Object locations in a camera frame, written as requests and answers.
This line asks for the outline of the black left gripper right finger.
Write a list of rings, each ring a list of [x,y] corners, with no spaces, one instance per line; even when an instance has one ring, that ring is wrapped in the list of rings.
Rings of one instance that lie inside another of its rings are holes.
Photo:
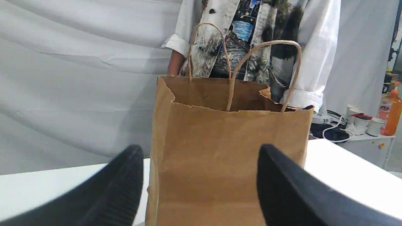
[[[257,193],[267,226],[400,226],[330,188],[272,144],[260,147]]]

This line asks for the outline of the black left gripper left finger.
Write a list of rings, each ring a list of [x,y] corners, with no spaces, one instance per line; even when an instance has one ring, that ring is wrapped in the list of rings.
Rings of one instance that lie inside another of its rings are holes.
[[[2,226],[131,226],[144,183],[144,154],[130,145],[103,169],[58,198]]]

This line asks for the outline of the person's right forearm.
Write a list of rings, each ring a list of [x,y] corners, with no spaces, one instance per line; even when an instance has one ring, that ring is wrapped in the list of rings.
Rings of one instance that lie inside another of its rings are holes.
[[[181,53],[179,53],[175,50],[172,50],[167,75],[168,76],[179,76],[180,70],[181,70],[185,60],[186,60],[185,57]]]

